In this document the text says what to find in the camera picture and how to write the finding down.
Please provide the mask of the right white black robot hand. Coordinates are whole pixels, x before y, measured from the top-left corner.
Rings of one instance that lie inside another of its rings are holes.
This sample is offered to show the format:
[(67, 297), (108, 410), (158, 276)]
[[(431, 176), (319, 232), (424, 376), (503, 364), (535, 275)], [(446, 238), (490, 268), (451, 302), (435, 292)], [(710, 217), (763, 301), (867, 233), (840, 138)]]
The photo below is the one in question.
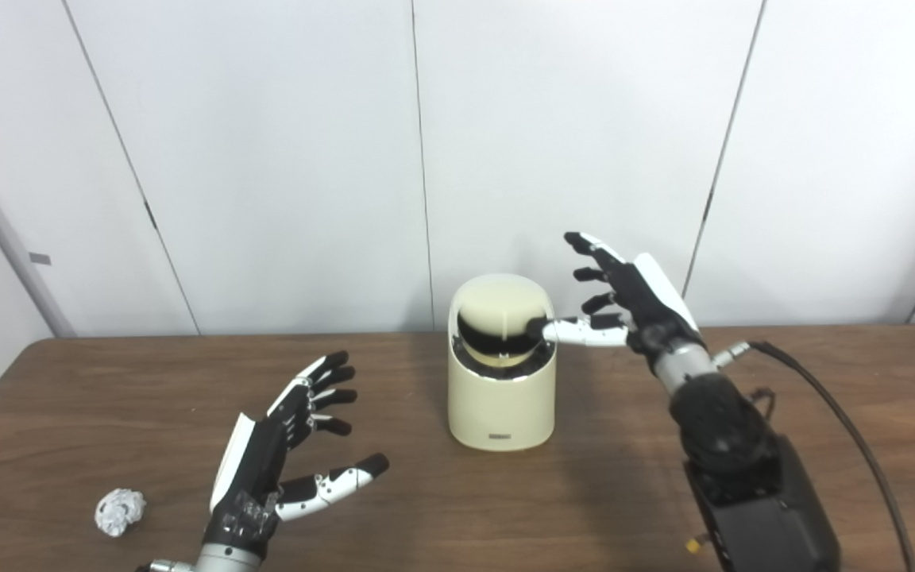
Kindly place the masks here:
[(610, 290), (586, 300), (580, 316), (529, 319), (527, 337), (578, 346), (625, 346), (646, 358), (650, 367), (682, 349), (708, 349), (682, 297), (649, 253), (626, 261), (588, 233), (566, 232), (564, 240), (596, 263), (575, 270), (574, 278), (600, 281)]

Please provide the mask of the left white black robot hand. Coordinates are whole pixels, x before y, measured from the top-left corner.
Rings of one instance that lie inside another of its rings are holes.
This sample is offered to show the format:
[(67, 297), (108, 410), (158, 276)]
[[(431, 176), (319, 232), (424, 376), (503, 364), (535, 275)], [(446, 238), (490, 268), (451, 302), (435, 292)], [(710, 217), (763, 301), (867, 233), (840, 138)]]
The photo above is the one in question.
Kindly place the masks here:
[(315, 432), (351, 434), (351, 424), (323, 409), (356, 401), (356, 391), (338, 387), (353, 377), (348, 352), (320, 356), (291, 378), (261, 419), (237, 417), (215, 474), (210, 518), (191, 571), (258, 571), (280, 524), (341, 502), (391, 467), (388, 457), (377, 453), (326, 473), (282, 479), (288, 454)]

